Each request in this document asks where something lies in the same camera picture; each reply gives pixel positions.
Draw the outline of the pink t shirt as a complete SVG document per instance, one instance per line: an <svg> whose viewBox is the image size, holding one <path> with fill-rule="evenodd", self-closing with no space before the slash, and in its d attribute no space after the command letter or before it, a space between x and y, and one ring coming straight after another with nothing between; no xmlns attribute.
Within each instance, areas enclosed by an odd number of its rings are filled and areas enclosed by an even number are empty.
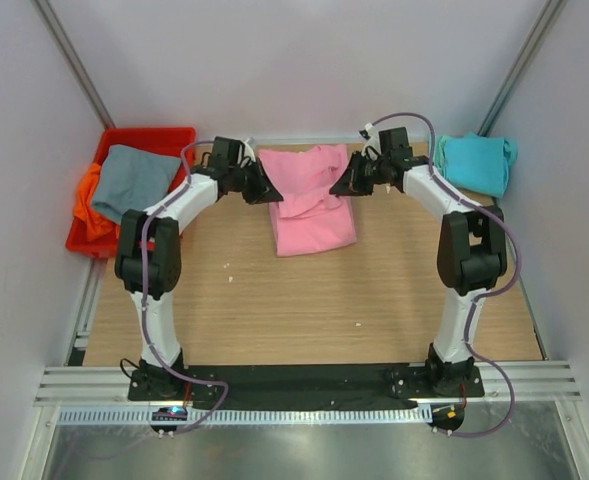
<svg viewBox="0 0 589 480"><path fill-rule="evenodd" d="M277 256L322 253L357 241L350 199L330 193L346 171L346 145L303 152L261 149L259 157L283 197L269 205Z"/></svg>

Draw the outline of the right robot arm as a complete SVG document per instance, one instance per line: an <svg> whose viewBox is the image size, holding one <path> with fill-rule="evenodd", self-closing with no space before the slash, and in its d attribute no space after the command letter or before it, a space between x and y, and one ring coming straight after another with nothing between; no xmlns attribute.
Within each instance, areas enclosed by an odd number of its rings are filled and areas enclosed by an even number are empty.
<svg viewBox="0 0 589 480"><path fill-rule="evenodd" d="M438 396L461 394L473 382L473 346L484 295L507 270L506 239L481 205L447 182L426 156L417 156L404 127L379 131L368 124L365 140L330 188L338 197L368 196L376 185L394 187L441 222L437 273L446 288L442 320L419 377Z"/></svg>

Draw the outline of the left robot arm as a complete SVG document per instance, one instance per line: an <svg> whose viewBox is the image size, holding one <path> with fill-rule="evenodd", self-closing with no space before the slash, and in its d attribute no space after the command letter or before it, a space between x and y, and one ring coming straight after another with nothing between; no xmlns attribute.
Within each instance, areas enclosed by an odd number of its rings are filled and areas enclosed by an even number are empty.
<svg viewBox="0 0 589 480"><path fill-rule="evenodd" d="M176 188L121 219L115 275L136 306L143 342L138 363L120 363L131 400L174 400L195 382L186 373L174 319L183 231L229 193L249 205L282 198L250 141L216 137L208 145L200 163L183 166L185 176Z"/></svg>

